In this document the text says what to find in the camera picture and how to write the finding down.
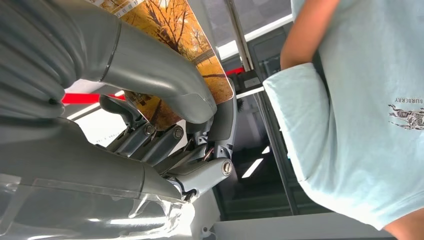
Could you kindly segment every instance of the screw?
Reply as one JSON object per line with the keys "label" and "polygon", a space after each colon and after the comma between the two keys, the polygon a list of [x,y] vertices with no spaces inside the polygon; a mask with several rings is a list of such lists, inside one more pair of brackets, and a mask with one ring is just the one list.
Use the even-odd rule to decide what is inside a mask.
{"label": "screw", "polygon": [[153,133],[155,132],[155,129],[153,128],[153,126],[152,125],[147,125],[146,127],[145,127],[145,129],[144,129],[144,133],[147,135],[147,136],[150,136],[150,135],[152,135]]}
{"label": "screw", "polygon": [[228,176],[230,175],[232,170],[233,170],[233,165],[231,164],[231,162],[229,161],[224,162],[224,164],[222,165],[222,173],[225,176]]}
{"label": "screw", "polygon": [[175,139],[181,139],[184,135],[184,131],[181,128],[177,128],[173,132],[173,136]]}

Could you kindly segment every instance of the poster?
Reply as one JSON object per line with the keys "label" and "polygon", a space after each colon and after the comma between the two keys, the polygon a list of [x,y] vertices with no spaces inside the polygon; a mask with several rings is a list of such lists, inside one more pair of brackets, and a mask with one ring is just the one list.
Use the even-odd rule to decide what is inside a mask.
{"label": "poster", "polygon": [[[216,104],[233,97],[225,72],[187,0],[87,1],[116,15],[188,59],[203,76]],[[181,120],[156,96],[125,91],[125,97],[158,131]]]}

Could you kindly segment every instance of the plastic wrap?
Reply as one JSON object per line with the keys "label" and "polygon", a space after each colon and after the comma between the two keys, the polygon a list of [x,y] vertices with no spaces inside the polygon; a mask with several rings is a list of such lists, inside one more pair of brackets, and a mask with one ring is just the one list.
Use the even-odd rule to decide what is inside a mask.
{"label": "plastic wrap", "polygon": [[193,217],[193,205],[175,198],[0,174],[0,239],[154,239]]}

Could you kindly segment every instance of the red stripe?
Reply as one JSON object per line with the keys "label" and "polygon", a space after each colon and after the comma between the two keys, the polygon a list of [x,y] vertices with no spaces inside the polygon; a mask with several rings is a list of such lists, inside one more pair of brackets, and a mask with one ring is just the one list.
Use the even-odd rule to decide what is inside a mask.
{"label": "red stripe", "polygon": [[245,72],[245,69],[243,67],[239,67],[239,68],[235,68],[233,70],[226,71],[225,74],[228,76],[228,75],[231,75],[231,74],[239,74],[239,73],[244,73],[244,72]]}
{"label": "red stripe", "polygon": [[[243,67],[235,68],[233,70],[225,72],[225,74],[239,74],[243,73],[245,69]],[[109,96],[125,100],[124,95],[115,96],[113,94],[109,94]],[[65,96],[62,99],[62,103],[64,104],[95,104],[99,102],[100,94],[98,93],[65,93]]]}

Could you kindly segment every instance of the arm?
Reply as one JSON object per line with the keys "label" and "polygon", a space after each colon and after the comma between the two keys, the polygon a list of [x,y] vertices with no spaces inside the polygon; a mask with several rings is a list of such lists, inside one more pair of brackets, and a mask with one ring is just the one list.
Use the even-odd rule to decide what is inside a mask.
{"label": "arm", "polygon": [[310,63],[340,0],[306,0],[281,50],[281,69]]}

